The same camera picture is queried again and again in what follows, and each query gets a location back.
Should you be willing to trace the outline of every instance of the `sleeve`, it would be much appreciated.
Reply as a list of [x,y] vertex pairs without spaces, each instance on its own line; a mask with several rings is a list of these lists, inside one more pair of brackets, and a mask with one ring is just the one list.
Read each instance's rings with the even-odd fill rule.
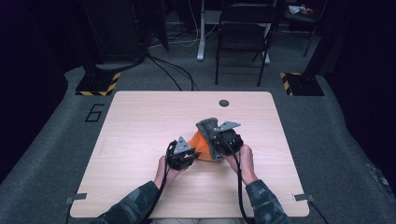
[[291,223],[288,215],[275,194],[268,189],[262,180],[255,180],[246,186],[250,204],[253,207],[254,219],[258,224],[287,224]]
[[154,182],[149,181],[129,193],[119,203],[111,206],[107,212],[99,216],[92,224],[140,223],[154,203],[158,191]]

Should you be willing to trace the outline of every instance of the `person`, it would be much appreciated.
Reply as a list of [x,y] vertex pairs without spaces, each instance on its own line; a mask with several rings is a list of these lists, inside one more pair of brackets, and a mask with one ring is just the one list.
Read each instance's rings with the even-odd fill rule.
[[[246,186],[247,195],[253,208],[256,223],[291,223],[290,218],[283,211],[283,208],[274,193],[256,176],[254,172],[252,149],[248,145],[242,145],[239,151],[240,153],[236,153],[236,158],[240,161],[242,181]],[[237,173],[238,168],[234,157],[224,156],[224,158],[230,164],[231,168]],[[163,182],[164,166],[165,156],[162,156],[159,159],[158,170],[154,181],[149,181],[132,191],[119,203],[114,204],[107,212],[97,217],[92,224],[140,223],[153,204]],[[170,169],[166,177],[165,186],[172,184],[177,176],[183,171],[184,170],[177,171]],[[201,223],[199,219],[188,219],[185,221],[185,223]],[[153,223],[162,223],[162,221],[154,220]]]

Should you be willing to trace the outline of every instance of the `table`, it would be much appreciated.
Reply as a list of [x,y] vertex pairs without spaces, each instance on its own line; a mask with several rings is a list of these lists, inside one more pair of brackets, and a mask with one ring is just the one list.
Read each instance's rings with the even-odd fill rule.
[[[217,10],[205,10],[205,0],[201,0],[201,28],[200,28],[201,34],[200,34],[200,41],[199,41],[198,54],[197,54],[197,61],[199,62],[203,61],[205,57],[205,25],[206,24],[218,25],[220,13],[221,11],[217,11]],[[270,26],[265,25],[264,34],[266,35],[269,30],[270,30]],[[271,62],[270,56],[267,53],[267,56],[265,57],[265,64],[269,64],[270,62]]]
[[[222,107],[220,100],[229,105]],[[133,189],[152,180],[168,144],[197,131],[195,123],[217,118],[241,123],[254,153],[255,171],[291,217],[309,213],[272,95],[263,91],[118,91],[108,110],[78,193],[72,217],[97,217]],[[244,206],[253,217],[246,191]],[[237,177],[227,161],[195,161],[167,186],[151,218],[241,217]]]

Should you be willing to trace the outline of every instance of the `hand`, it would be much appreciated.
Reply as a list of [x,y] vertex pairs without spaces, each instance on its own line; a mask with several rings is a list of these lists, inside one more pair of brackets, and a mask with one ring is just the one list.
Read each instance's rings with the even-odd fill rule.
[[[165,156],[161,156],[160,160],[158,161],[157,174],[155,175],[155,179],[154,179],[154,183],[158,189],[161,187],[161,184],[163,182],[165,163],[166,163]],[[169,169],[168,176],[166,177],[166,185],[170,185],[176,179],[176,177],[185,170],[187,170],[187,168],[180,171]]]
[[[242,170],[242,180],[245,185],[259,179],[254,173],[253,152],[248,145],[242,145],[239,151],[235,153],[235,156],[239,160],[240,168]],[[223,157],[228,163],[230,163],[231,168],[233,168],[237,173],[238,166],[236,165],[233,155]]]

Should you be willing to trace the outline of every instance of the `orange cloth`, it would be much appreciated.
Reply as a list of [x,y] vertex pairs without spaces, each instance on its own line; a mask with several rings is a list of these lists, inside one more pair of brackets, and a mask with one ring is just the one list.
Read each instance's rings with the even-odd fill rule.
[[192,148],[195,148],[195,152],[201,152],[201,154],[198,157],[198,160],[213,161],[212,156],[210,155],[209,144],[206,142],[201,132],[197,131],[194,134],[192,139],[189,141],[189,145]]

